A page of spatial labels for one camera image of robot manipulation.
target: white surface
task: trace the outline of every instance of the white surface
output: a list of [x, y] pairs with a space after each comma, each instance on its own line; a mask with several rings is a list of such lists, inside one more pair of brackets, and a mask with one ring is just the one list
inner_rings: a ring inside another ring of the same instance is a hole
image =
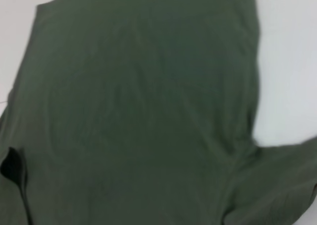
[[[35, 5], [48, 1], [0, 0], [0, 102], [23, 57]], [[317, 0], [258, 4], [261, 100], [254, 135], [264, 146], [302, 142], [317, 135]], [[317, 202], [296, 225], [317, 224], [314, 211]]]

